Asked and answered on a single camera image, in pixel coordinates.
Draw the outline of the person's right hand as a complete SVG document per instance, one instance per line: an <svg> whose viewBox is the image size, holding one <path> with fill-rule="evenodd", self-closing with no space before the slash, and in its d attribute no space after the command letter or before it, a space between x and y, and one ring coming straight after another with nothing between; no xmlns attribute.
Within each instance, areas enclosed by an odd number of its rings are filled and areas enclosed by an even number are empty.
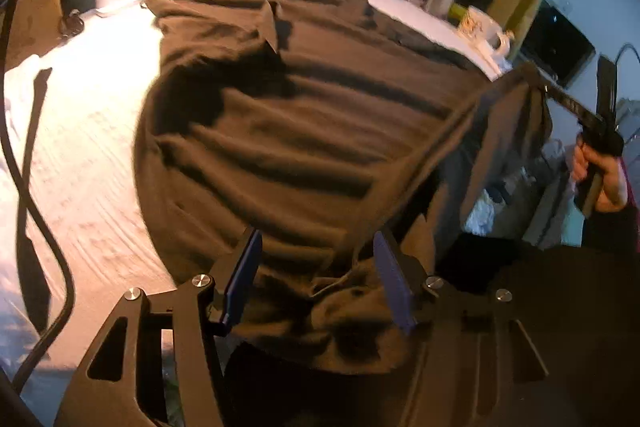
<svg viewBox="0 0 640 427"><path fill-rule="evenodd" d="M591 213L619 212L628 204L628 185L622 160L603 155L588 145L579 135L574 147L572 177L575 183L587 179L588 169L594 167L601 178L600 190L592 204Z"/></svg>

